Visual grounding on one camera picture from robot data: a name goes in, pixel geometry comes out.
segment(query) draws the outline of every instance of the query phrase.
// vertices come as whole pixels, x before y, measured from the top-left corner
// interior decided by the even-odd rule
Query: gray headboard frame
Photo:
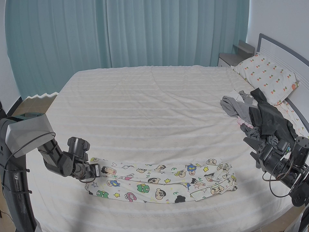
[[[299,53],[295,52],[294,50],[292,50],[291,48],[287,47],[286,45],[260,33],[259,36],[259,42],[257,45],[257,52],[260,51],[260,47],[261,47],[261,40],[266,39],[267,41],[279,46],[280,48],[284,49],[285,51],[289,52],[290,54],[292,54],[294,57],[298,58],[300,61],[302,61],[304,64],[306,64],[307,66],[309,66],[309,61],[307,59],[305,59],[303,56],[301,56]],[[299,118],[301,119],[301,121],[303,122],[305,128],[307,129],[307,131],[309,132],[309,123],[308,121],[305,119],[305,117],[301,114],[301,112],[297,109],[297,107],[291,102],[291,100],[289,98],[285,99],[290,106],[293,108],[293,110],[296,112],[296,114],[299,116]]]

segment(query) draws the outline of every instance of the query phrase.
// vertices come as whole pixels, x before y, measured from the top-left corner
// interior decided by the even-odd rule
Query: baseboard
[[[15,110],[18,108],[18,106],[23,102],[21,97],[18,98],[18,100],[14,103],[14,105],[11,107],[11,109],[7,112],[7,116],[10,117],[13,115]]]

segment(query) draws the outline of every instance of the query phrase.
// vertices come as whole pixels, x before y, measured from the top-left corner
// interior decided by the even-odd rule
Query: teal curtain
[[[8,55],[24,99],[81,70],[216,66],[245,41],[249,0],[7,0]]]

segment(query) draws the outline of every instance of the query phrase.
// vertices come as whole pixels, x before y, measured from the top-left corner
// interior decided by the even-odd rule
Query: white headboard panel
[[[296,74],[300,85],[286,99],[309,131],[309,61],[280,42],[260,33],[257,51]]]

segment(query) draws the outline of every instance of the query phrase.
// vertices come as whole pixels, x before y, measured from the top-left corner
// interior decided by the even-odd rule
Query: patterned pillow
[[[280,104],[299,85],[294,73],[260,53],[232,68],[252,87],[259,87],[272,105]]]

